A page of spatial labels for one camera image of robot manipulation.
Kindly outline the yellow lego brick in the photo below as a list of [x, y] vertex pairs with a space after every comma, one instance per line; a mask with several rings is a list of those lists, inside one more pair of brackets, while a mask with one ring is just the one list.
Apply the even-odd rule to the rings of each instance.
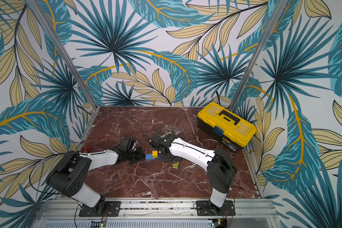
[[153, 158], [158, 158], [158, 151], [152, 151]]

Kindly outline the long light blue lego brick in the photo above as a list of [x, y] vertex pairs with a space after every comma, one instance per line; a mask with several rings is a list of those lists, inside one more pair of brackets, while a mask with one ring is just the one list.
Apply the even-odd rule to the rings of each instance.
[[148, 161], [148, 160], [153, 160], [154, 158], [151, 154], [146, 154], [145, 159]]

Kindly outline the green lego brick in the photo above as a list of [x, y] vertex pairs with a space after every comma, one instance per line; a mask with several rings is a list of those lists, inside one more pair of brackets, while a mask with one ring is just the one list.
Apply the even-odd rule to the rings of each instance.
[[178, 167], [179, 167], [179, 162], [173, 163], [173, 168], [174, 169], [178, 169]]

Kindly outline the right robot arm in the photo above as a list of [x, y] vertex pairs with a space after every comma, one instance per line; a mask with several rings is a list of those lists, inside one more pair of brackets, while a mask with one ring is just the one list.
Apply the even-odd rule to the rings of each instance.
[[222, 208], [237, 173], [235, 164], [225, 150], [204, 149], [173, 134], [163, 138], [154, 135], [149, 143], [161, 154], [163, 162], [175, 163], [186, 159], [204, 169], [212, 185], [210, 203], [218, 209]]

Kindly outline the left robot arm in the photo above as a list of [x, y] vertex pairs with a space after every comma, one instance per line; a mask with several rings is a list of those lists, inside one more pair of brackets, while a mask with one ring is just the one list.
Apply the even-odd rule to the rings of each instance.
[[104, 207], [102, 196], [85, 184], [87, 173], [125, 161], [133, 165], [143, 158], [145, 154], [137, 146], [137, 141], [125, 136], [114, 149], [91, 153], [68, 152], [48, 175], [46, 184], [66, 197], [101, 211]]

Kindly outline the red emergency stop button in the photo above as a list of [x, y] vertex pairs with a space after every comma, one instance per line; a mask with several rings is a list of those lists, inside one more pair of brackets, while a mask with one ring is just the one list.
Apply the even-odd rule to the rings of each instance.
[[81, 149], [80, 149], [80, 151], [82, 152], [82, 153], [85, 153], [85, 154], [90, 154], [90, 153], [92, 153], [92, 148], [90, 148], [90, 147], [82, 147]]

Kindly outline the yellow black toolbox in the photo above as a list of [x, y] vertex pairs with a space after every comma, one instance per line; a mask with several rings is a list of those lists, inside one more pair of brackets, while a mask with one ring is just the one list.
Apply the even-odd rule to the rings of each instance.
[[197, 115], [198, 128], [234, 152], [245, 148], [257, 128], [217, 103], [210, 103]]

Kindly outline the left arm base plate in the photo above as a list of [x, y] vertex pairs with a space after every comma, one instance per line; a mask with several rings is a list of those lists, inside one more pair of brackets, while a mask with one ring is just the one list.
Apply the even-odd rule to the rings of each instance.
[[101, 201], [91, 208], [84, 205], [80, 210], [80, 217], [117, 217], [119, 215], [120, 201]]

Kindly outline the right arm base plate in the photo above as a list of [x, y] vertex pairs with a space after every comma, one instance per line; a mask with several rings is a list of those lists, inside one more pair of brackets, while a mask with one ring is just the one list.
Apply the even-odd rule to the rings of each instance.
[[198, 200], [195, 202], [198, 216], [235, 216], [235, 207], [232, 201], [227, 200], [222, 207], [217, 207], [209, 200]]

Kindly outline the aluminium front rail frame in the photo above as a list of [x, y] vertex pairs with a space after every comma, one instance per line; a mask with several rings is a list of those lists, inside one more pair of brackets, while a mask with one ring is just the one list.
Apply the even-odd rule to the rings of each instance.
[[71, 199], [43, 203], [33, 228], [281, 228], [270, 199], [228, 199], [228, 206], [213, 216], [193, 198], [108, 198], [107, 215], [83, 212]]

